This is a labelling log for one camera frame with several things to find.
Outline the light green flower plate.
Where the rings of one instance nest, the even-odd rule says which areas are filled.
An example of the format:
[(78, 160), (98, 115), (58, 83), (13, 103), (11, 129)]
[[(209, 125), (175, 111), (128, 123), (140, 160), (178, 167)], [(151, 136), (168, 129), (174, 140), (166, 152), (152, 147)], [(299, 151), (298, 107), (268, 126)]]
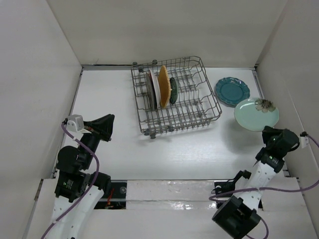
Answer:
[(241, 101), (234, 110), (238, 124), (250, 131), (262, 131), (265, 126), (273, 127), (279, 121), (280, 113), (273, 102), (262, 98)]

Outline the red and teal floral plate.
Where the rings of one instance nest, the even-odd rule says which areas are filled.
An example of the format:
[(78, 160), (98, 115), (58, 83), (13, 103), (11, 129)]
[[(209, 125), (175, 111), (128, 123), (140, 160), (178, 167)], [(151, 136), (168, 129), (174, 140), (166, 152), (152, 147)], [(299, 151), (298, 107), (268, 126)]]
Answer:
[(153, 82), (153, 87), (154, 87), (155, 97), (156, 97), (156, 102), (157, 102), (157, 108), (159, 108), (160, 107), (160, 87), (159, 87), (158, 78), (152, 70), (149, 70), (149, 74), (150, 74), (151, 80)]

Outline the small blue patterned plate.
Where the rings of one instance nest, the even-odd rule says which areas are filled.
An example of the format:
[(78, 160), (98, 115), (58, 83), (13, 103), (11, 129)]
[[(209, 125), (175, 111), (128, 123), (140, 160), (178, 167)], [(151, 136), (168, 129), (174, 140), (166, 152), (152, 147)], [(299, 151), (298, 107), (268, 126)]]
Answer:
[(173, 105), (176, 103), (176, 101), (178, 99), (179, 85), (174, 77), (171, 77), (169, 82), (170, 82), (170, 87), (171, 87), (169, 102), (171, 105)]

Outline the woven bamboo tray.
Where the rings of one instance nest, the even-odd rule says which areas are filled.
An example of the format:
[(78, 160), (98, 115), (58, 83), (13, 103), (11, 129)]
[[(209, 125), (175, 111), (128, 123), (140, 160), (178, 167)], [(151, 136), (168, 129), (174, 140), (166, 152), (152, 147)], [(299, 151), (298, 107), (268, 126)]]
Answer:
[(165, 108), (168, 105), (171, 96), (171, 86), (165, 65), (162, 65), (160, 68), (158, 82), (160, 88), (160, 106)]

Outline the grey reindeer plate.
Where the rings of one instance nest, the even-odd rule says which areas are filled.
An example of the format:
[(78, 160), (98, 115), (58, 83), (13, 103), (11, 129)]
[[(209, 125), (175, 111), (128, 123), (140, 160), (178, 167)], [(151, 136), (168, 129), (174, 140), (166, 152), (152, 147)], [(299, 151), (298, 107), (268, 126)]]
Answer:
[(155, 104), (155, 95), (154, 95), (153, 85), (148, 73), (145, 74), (145, 77), (146, 77), (148, 96), (150, 100), (150, 108), (152, 111), (154, 111), (156, 104)]

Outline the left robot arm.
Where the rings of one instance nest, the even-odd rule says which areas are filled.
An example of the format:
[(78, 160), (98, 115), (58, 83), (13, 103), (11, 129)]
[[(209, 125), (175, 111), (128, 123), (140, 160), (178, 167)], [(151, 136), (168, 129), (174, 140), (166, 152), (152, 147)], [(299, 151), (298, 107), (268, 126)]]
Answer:
[(111, 140), (114, 120), (113, 114), (92, 121), (70, 115), (62, 122), (62, 130), (77, 146), (58, 152), (54, 208), (43, 239), (80, 238), (98, 201), (111, 193), (111, 177), (99, 171), (95, 152), (101, 141)]

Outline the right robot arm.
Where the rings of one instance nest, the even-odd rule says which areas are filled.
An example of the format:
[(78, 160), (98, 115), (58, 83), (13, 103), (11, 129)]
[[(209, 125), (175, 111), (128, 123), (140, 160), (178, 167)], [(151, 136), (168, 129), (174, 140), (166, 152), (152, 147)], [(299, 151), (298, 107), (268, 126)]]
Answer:
[(262, 139), (265, 146), (256, 155), (256, 163), (248, 181), (241, 178), (232, 181), (232, 196), (221, 204), (212, 217), (234, 239), (242, 239), (258, 225), (261, 217), (257, 210), (262, 188), (282, 170), (287, 153), (300, 145), (299, 137), (288, 129), (265, 126)]

